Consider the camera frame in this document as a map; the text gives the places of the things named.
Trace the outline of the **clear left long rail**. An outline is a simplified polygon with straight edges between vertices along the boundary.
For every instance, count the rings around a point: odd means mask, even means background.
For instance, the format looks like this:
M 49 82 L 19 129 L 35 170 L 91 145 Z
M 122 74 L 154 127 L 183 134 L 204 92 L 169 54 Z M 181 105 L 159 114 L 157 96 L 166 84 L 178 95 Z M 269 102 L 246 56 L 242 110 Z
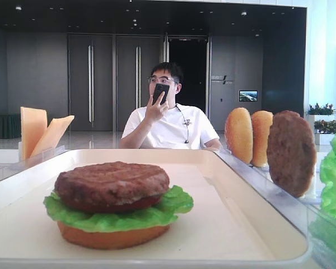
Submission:
M 23 161 L 9 164 L 0 164 L 0 182 L 15 174 L 32 168 L 35 165 L 39 165 L 47 160 L 50 160 L 64 152 L 67 152 L 67 149 L 65 149 L 64 146 L 60 146 L 55 149 L 46 150 L 34 157 L 28 158 Z

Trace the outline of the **black smartphone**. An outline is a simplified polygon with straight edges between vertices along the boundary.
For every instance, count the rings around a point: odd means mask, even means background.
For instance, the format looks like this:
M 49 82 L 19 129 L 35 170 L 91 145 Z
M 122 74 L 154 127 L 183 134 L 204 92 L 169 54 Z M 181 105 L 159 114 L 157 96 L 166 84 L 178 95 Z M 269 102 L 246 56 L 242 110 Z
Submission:
M 152 103 L 155 104 L 156 101 L 160 98 L 160 95 L 164 93 L 161 99 L 161 102 L 160 102 L 160 104 L 163 105 L 166 101 L 169 89 L 170 89 L 170 85 L 157 83 L 155 86 L 154 93 L 153 93 Z

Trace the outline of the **bottom bun on tray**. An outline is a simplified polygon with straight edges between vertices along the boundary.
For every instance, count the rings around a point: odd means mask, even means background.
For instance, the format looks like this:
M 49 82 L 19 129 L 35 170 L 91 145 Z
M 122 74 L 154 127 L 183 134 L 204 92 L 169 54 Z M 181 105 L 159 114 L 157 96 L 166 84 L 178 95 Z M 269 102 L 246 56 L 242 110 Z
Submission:
M 61 221 L 58 221 L 57 224 L 61 236 L 69 243 L 101 250 L 116 250 L 135 247 L 162 236 L 170 228 L 170 225 L 166 225 L 108 233 L 83 231 L 68 226 Z

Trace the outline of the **meat patty on burger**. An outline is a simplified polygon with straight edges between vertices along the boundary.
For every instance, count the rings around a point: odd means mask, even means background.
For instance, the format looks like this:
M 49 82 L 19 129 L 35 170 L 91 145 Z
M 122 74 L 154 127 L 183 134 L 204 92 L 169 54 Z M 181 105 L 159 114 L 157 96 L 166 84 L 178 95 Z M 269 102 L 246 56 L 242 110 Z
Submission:
M 163 195 L 169 184 L 170 178 L 160 166 L 116 161 L 62 172 L 54 191 L 59 198 L 76 202 L 122 205 Z

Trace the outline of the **orange cheese slice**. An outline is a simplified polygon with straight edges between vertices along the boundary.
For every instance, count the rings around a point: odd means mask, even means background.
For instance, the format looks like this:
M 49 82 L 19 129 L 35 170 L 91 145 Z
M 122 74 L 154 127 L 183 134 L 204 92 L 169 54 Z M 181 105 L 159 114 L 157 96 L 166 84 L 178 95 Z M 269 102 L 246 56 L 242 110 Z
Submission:
M 20 107 L 21 112 L 21 157 L 29 158 L 47 129 L 47 112 L 44 109 Z
M 50 125 L 34 147 L 30 157 L 43 153 L 46 150 L 56 148 L 60 139 L 73 120 L 74 115 L 69 115 L 64 118 L 53 118 Z

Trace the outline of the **wall display screen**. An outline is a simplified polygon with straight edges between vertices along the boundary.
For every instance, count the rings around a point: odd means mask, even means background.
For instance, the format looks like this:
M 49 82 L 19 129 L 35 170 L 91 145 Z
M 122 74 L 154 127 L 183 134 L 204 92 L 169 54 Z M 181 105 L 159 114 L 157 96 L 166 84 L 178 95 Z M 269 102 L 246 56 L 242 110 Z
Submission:
M 239 101 L 240 102 L 256 102 L 258 101 L 258 92 L 257 91 L 239 91 Z

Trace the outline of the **lettuce leaf on burger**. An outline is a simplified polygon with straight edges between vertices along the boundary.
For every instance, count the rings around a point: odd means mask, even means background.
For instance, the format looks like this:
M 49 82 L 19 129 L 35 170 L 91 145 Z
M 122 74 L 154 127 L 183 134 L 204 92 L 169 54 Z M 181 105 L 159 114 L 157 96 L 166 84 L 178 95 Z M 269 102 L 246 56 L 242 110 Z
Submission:
M 44 198 L 43 204 L 48 216 L 54 221 L 90 233 L 111 233 L 169 225 L 178 219 L 178 214 L 191 211 L 194 200 L 182 187 L 174 185 L 158 204 L 121 214 L 88 214 L 74 210 L 66 206 L 54 192 Z

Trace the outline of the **standing orange cheese slice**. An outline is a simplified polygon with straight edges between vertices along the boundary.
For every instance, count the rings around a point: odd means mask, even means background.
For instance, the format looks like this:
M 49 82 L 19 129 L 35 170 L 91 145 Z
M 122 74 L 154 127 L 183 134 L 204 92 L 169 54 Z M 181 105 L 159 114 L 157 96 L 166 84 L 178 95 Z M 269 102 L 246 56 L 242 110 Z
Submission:
M 20 107 L 21 112 L 21 157 L 29 158 L 47 129 L 47 112 L 44 109 Z

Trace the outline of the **seated man white shirt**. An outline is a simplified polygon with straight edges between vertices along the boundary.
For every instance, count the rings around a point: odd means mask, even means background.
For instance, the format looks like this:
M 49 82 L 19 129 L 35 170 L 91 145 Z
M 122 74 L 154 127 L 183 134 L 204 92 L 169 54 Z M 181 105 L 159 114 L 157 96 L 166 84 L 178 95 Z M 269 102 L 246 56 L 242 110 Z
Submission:
M 149 101 L 129 116 L 119 142 L 120 149 L 220 150 L 219 135 L 205 113 L 195 106 L 176 103 L 182 79 L 182 71 L 176 63 L 162 62 L 153 67 L 148 79 Z M 170 85 L 163 105 L 160 102 L 164 93 L 152 103 L 157 83 Z

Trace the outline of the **standing bun slice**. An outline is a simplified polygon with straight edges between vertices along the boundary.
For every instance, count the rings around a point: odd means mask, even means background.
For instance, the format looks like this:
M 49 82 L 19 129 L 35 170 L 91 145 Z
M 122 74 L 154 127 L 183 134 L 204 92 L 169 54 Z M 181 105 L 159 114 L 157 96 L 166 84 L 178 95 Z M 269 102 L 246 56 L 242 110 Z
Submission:
M 250 113 L 246 108 L 235 108 L 225 123 L 227 148 L 243 163 L 253 158 L 253 127 Z
M 267 147 L 270 126 L 273 123 L 273 113 L 260 110 L 251 116 L 253 125 L 253 158 L 251 163 L 262 167 L 267 163 Z

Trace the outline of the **standing bun slice far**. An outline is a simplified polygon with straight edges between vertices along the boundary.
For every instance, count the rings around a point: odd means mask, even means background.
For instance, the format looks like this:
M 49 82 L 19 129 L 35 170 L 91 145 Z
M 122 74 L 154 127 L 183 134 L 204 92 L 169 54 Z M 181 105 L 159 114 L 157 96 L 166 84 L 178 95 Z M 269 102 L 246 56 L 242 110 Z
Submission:
M 235 108 L 225 123 L 227 148 L 243 163 L 253 158 L 253 127 L 250 113 L 246 108 Z

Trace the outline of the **clear long rail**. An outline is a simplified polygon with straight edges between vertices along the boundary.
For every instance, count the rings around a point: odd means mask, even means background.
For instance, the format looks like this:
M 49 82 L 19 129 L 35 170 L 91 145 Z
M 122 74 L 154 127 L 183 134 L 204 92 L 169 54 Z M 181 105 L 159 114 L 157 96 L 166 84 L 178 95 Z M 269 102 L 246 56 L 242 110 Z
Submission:
M 294 198 L 269 180 L 268 168 L 246 165 L 225 149 L 220 149 L 216 155 L 312 241 L 312 258 L 318 266 L 336 268 L 336 219 L 322 210 L 320 197 Z
M 50 160 L 64 152 L 67 152 L 67 149 L 65 149 L 64 146 L 60 146 L 55 149 L 46 150 L 34 157 L 28 158 L 23 161 L 9 164 L 0 164 L 0 182 L 15 174 L 32 168 L 35 165 L 39 165 L 47 160 Z

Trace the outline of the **cream rectangular tray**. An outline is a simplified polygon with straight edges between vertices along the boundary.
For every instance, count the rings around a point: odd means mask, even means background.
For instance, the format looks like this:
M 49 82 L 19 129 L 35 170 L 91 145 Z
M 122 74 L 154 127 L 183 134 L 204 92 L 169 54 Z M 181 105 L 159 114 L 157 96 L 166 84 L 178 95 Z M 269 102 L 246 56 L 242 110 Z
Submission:
M 134 248 L 68 243 L 44 197 L 60 172 L 114 161 L 159 165 L 193 197 L 193 209 Z M 0 268 L 304 268 L 311 252 L 301 229 L 205 150 L 72 150 L 0 182 Z

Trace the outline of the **potted plants white planter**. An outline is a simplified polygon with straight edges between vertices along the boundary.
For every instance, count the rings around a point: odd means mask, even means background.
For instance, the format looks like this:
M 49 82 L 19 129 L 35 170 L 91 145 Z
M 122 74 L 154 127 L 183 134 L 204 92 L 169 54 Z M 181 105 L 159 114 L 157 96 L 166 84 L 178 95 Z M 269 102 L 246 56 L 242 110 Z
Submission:
M 336 134 L 336 109 L 333 104 L 309 105 L 307 121 L 311 125 L 316 145 L 329 145 Z

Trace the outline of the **clear right long rail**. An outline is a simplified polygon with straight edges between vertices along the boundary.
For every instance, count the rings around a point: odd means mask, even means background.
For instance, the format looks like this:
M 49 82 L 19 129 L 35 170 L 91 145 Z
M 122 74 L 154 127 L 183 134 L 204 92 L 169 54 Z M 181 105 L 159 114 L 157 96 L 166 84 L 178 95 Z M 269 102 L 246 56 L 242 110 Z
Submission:
M 318 266 L 336 268 L 336 219 L 322 210 L 320 197 L 294 198 L 269 180 L 268 168 L 246 165 L 225 149 L 220 149 L 216 155 L 312 241 L 312 258 Z

